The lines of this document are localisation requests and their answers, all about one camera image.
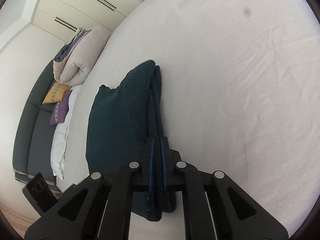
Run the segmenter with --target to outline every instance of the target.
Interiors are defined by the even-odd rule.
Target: white wall
[[[29,93],[63,44],[59,38],[29,25],[0,54],[0,202],[30,218],[39,215],[22,194],[24,185],[14,179],[13,144]]]
[[[0,10],[0,35],[21,18],[27,0],[6,0]]]

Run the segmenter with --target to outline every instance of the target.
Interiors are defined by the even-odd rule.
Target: mattress
[[[320,26],[304,0],[144,1],[79,92],[58,186],[89,175],[87,123],[100,85],[116,88],[152,59],[171,148],[201,171],[224,171],[291,236],[320,194],[319,49]],[[130,239],[184,239],[183,223],[179,195],[159,222],[132,214]]]

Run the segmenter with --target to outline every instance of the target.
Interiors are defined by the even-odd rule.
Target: dark green sweater
[[[116,89],[99,88],[89,116],[86,158],[90,173],[116,172],[144,152],[154,137],[154,190],[133,194],[132,212],[159,221],[163,211],[175,209],[175,194],[163,190],[159,138],[161,73],[148,60],[131,70]]]

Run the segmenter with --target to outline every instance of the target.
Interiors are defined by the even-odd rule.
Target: round metal screw
[[[214,176],[218,179],[222,179],[224,177],[224,173],[222,171],[216,171]]]
[[[91,179],[100,179],[101,174],[99,172],[94,172],[91,174]]]
[[[185,168],[187,166],[187,164],[185,162],[177,162],[176,165],[178,168]]]
[[[139,163],[137,163],[137,162],[132,162],[132,163],[129,164],[129,167],[132,168],[132,169],[136,169],[136,168],[139,167]]]

